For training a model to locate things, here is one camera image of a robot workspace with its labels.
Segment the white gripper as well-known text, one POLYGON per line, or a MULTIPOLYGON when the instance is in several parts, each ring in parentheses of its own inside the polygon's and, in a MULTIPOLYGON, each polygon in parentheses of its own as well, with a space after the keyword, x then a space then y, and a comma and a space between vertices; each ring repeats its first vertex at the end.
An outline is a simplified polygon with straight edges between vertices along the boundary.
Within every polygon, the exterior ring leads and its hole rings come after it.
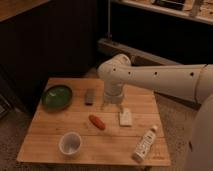
POLYGON ((109 104, 116 104, 117 108, 119 109, 119 112, 122 113, 123 107, 120 103, 123 101, 123 98, 124 98, 123 94, 116 95, 116 96, 104 94, 103 96, 104 102, 101 105, 101 110, 104 110, 106 107, 106 103, 109 103, 109 104))

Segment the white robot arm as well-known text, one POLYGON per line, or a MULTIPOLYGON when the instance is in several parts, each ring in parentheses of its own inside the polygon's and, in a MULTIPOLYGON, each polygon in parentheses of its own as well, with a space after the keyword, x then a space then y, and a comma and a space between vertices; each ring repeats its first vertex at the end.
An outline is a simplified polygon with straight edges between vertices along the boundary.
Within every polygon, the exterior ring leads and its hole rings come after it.
POLYGON ((200 104, 184 171, 213 171, 213 64, 133 66, 117 54, 98 67, 98 75, 105 103, 121 103, 127 84, 200 104))

